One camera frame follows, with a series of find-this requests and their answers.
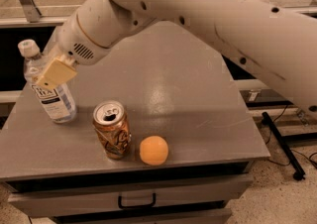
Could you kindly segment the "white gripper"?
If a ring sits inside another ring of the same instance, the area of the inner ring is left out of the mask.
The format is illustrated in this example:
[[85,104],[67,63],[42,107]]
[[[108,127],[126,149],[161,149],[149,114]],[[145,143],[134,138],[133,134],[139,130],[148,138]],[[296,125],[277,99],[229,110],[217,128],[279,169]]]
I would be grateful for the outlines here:
[[[108,17],[74,13],[57,30],[58,46],[81,65],[95,64],[111,51],[110,26]],[[54,58],[37,77],[36,85],[53,90],[76,75],[72,65]]]

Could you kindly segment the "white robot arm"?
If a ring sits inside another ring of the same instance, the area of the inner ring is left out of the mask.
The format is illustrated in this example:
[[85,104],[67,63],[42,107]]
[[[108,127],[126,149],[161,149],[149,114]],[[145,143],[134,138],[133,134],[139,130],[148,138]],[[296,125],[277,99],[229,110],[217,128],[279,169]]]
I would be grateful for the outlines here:
[[124,38],[171,21],[317,116],[317,20],[259,0],[86,0],[59,27],[37,85],[54,89]]

